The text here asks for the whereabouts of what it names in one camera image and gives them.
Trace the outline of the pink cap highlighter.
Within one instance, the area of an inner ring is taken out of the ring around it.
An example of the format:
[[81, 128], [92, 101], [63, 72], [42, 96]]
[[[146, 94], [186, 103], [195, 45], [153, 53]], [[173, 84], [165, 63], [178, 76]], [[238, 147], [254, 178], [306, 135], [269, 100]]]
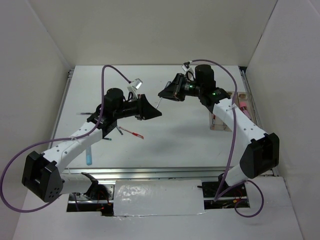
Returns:
[[248, 106], [244, 101], [239, 103], [240, 110], [247, 116], [248, 119], [252, 119], [251, 114], [249, 113]]

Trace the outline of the blue gel pen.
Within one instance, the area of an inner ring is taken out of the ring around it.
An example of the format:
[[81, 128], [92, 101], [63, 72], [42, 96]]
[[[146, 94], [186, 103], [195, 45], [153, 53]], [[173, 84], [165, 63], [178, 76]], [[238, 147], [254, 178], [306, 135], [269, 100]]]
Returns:
[[216, 124], [216, 115], [212, 114], [212, 124], [215, 125]]

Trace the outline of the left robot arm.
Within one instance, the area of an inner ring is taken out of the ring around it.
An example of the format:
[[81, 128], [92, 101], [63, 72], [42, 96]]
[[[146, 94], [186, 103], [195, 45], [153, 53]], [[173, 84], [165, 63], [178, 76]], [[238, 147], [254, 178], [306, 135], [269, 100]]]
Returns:
[[91, 145], [106, 137], [117, 126], [119, 119], [136, 117], [150, 120], [162, 113], [153, 107], [144, 94], [126, 101], [119, 88], [110, 88], [102, 104], [87, 121], [67, 140], [42, 153], [27, 155], [22, 184], [43, 202], [54, 201], [63, 194], [80, 193], [92, 200], [99, 193], [99, 182], [89, 173], [63, 173], [65, 168]]

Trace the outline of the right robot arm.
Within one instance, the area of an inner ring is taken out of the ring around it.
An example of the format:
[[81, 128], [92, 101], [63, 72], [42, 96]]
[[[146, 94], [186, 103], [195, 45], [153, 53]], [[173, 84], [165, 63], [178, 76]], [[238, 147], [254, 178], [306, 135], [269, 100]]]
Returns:
[[254, 179], [279, 164], [280, 139], [275, 133], [268, 134], [259, 128], [224, 89], [216, 86], [210, 65], [196, 66], [193, 80], [189, 80], [186, 66], [184, 70], [185, 74], [178, 73], [158, 96], [176, 102], [183, 102], [187, 96], [197, 97], [211, 114], [232, 130], [231, 144], [242, 144], [244, 153], [236, 166], [226, 168], [218, 184], [220, 194], [230, 196], [236, 184]]

